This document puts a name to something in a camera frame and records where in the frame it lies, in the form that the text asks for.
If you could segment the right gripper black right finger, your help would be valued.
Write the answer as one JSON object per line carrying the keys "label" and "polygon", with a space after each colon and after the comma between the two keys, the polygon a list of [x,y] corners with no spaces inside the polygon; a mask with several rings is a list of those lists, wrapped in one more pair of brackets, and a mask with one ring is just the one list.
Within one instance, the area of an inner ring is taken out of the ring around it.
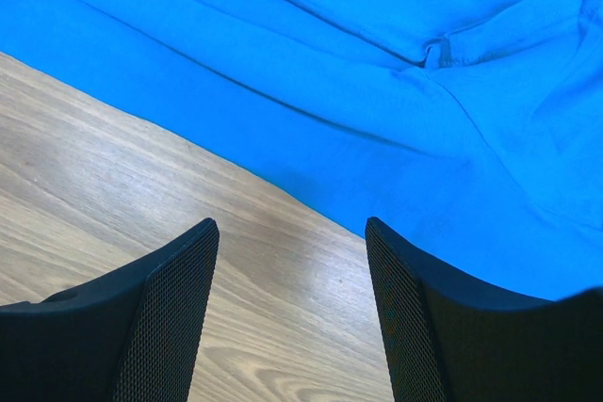
{"label": "right gripper black right finger", "polygon": [[376,217],[367,260],[398,401],[598,401],[602,291],[557,301],[475,278]]}

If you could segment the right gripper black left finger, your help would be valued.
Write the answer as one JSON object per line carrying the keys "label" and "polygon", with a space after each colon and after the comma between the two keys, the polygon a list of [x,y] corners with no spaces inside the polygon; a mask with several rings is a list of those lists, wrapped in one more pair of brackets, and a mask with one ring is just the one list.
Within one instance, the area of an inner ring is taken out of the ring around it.
{"label": "right gripper black left finger", "polygon": [[187,400],[219,242],[207,218],[101,277],[2,306],[2,400]]}

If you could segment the blue t-shirt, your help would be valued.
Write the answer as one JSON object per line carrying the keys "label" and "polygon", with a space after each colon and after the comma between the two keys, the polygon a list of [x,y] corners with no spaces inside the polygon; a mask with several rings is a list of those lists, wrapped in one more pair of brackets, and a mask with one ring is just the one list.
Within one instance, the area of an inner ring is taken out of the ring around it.
{"label": "blue t-shirt", "polygon": [[602,283],[602,0],[1,0],[1,49],[354,233]]}

